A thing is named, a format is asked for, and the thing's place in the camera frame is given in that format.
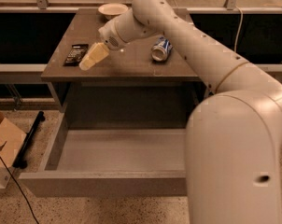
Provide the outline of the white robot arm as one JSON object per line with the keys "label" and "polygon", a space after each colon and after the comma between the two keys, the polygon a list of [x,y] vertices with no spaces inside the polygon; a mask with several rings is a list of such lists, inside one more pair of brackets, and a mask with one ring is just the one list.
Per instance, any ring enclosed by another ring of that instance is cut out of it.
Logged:
{"label": "white robot arm", "polygon": [[165,0],[133,0],[99,33],[81,69],[159,33],[212,93],[186,127],[190,224],[282,224],[282,84],[180,19]]}

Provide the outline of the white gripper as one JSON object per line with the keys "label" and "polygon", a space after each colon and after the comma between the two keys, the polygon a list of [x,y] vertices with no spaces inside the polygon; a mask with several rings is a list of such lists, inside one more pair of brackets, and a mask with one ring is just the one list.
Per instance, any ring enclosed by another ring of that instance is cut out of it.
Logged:
{"label": "white gripper", "polygon": [[89,70],[106,58],[109,55],[110,49],[119,50],[122,48],[122,41],[117,34],[113,22],[107,22],[98,32],[103,43],[94,43],[90,47],[87,56],[78,65],[83,71]]}

